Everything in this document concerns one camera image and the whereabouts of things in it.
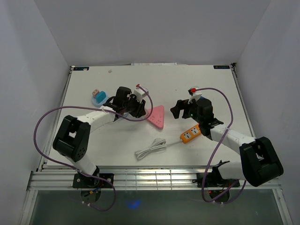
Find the blue corner label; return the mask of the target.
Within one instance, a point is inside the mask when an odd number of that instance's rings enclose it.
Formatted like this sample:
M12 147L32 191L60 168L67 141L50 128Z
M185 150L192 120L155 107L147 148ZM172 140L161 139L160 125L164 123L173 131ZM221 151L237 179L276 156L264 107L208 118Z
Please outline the blue corner label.
M88 71L90 67L73 67L73 71Z
M214 69L230 69L230 66L228 65L214 65Z

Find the round light blue power strip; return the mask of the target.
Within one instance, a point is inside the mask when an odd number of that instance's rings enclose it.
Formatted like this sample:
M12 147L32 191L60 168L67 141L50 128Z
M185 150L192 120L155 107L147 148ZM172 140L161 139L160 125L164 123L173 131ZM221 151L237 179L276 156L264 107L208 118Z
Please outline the round light blue power strip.
M91 97L91 102L95 107L100 108L108 100L108 98L109 96L107 95L107 93L101 91L95 97Z

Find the left blue corner label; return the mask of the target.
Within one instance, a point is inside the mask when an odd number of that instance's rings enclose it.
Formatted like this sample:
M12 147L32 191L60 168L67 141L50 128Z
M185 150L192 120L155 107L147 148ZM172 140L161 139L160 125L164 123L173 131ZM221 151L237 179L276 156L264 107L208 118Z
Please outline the left blue corner label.
M73 67L73 71L88 71L90 67Z

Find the rose gold charger plug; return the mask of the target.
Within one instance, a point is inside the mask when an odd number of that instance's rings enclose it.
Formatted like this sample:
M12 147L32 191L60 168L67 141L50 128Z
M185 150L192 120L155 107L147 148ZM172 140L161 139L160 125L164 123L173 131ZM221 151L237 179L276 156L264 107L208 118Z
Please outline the rose gold charger plug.
M99 90L98 89L95 89L93 92L92 92L92 95L94 98L96 98L96 96L99 94Z

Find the cyan blue charger plug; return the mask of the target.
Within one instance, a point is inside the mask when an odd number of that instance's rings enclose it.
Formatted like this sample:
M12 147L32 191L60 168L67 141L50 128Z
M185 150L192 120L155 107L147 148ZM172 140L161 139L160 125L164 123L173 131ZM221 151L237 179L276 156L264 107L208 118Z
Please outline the cyan blue charger plug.
M98 103L102 102L105 100L105 98L107 97L106 93L104 91L99 92L99 94L96 96L96 101Z

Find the orange power strip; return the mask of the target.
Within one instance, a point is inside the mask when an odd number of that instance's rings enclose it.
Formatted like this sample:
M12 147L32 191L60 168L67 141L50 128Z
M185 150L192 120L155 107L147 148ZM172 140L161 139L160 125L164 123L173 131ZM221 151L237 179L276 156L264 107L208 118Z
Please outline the orange power strip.
M199 129L199 125L195 125L191 127L190 129L186 130L180 135L181 141L186 144L192 140L194 140L196 137L198 137L201 134L201 131Z

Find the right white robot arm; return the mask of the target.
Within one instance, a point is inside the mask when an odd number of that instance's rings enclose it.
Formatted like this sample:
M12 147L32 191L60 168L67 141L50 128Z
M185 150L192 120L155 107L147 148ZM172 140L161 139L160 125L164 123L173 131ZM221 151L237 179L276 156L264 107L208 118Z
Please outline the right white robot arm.
M215 118L210 100L178 100L170 111L175 119L178 119L183 111L182 117L195 120L203 136L239 154L239 163L223 162L213 167L211 179L215 185L223 186L229 179L234 179L245 180L258 187L283 175L283 166L270 139L264 136L253 138L228 129L223 122Z

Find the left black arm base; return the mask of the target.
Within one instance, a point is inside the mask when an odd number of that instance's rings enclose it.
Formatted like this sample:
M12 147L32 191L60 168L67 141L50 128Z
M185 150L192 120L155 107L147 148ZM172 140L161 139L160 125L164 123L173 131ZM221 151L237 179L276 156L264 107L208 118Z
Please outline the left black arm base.
M114 174L113 173L100 173L100 178L108 180L113 184ZM112 186L105 181L98 180L92 177L84 176L80 173L74 175L73 188L111 188Z

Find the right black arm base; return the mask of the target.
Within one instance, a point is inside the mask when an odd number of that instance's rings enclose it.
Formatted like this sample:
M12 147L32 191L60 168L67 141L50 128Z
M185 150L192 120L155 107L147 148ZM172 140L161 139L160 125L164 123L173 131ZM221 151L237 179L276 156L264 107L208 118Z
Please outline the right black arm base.
M202 181L204 178L203 172L196 173L196 179L193 179L192 182L197 184L198 188L202 187ZM222 178L217 178L215 175L208 173L205 179L205 188L228 188L230 187L235 180L227 179L224 180Z

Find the pink triangular power strip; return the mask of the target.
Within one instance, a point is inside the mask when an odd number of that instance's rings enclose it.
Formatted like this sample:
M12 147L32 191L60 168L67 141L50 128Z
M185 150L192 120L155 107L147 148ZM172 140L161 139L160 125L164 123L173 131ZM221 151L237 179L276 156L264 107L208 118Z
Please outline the pink triangular power strip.
M147 118L147 121L150 122L153 126L155 126L158 129L164 128L164 116L165 116L165 108L163 105L156 106L152 109L148 109L148 114L150 114L150 117Z

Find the right blue corner label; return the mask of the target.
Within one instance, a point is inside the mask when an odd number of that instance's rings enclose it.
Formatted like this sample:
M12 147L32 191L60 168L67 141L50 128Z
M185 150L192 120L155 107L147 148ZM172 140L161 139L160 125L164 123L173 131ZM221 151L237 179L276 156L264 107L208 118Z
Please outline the right blue corner label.
M230 66L228 65L214 65L214 69L230 69Z

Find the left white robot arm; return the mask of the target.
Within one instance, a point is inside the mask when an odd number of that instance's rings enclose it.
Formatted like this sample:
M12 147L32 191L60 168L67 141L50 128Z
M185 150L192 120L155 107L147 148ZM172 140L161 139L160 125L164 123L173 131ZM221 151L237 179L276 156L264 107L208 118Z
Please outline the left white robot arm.
M64 117L52 147L84 173L83 182L88 187L99 183L99 169L87 156L90 134L105 124L124 118L126 113L143 121L146 115L144 98L148 95L149 91L140 85L134 91L121 86L97 110L82 116Z

